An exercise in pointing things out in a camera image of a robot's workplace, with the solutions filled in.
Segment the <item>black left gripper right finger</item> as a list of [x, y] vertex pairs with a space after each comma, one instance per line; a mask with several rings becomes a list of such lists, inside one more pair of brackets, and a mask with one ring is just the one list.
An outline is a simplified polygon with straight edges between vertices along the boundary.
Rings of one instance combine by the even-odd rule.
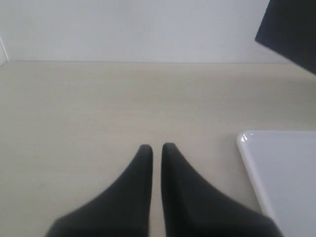
[[177, 146], [161, 155], [161, 197], [168, 237], [280, 237], [274, 221], [208, 183]]

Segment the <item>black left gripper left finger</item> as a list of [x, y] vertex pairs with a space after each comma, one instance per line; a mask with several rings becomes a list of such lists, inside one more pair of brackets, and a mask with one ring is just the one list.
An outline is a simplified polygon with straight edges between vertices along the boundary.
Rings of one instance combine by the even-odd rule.
[[141, 145], [126, 170], [99, 196], [57, 219], [48, 237], [147, 237], [153, 150]]

